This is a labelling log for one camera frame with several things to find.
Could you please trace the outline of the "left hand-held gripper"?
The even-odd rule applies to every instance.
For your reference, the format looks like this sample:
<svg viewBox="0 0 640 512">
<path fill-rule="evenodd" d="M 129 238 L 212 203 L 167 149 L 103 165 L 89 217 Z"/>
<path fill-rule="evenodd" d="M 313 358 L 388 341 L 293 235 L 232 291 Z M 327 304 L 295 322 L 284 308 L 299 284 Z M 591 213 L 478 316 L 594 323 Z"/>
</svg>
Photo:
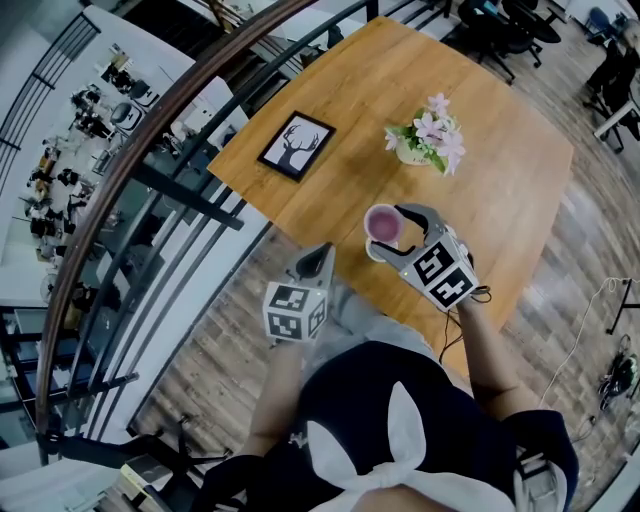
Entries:
<svg viewBox="0 0 640 512">
<path fill-rule="evenodd" d="M 289 262 L 285 274 L 296 282 L 311 280 L 316 288 L 328 288 L 335 267 L 332 243 L 304 248 Z M 311 343 L 327 320 L 328 292 L 271 281 L 263 301 L 266 335 L 276 342 Z"/>
</svg>

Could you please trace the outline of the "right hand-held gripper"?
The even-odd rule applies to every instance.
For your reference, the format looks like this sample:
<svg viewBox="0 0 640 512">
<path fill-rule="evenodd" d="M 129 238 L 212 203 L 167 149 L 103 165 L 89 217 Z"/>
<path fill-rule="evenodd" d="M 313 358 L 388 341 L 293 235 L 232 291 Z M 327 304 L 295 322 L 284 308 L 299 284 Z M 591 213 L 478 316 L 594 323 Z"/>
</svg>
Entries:
<svg viewBox="0 0 640 512">
<path fill-rule="evenodd" d="M 434 208 L 417 203 L 396 204 L 394 208 L 422 230 L 423 245 L 400 250 L 373 241 L 372 253 L 399 268 L 400 277 L 438 310 L 449 311 L 479 286 L 466 246 Z"/>
</svg>

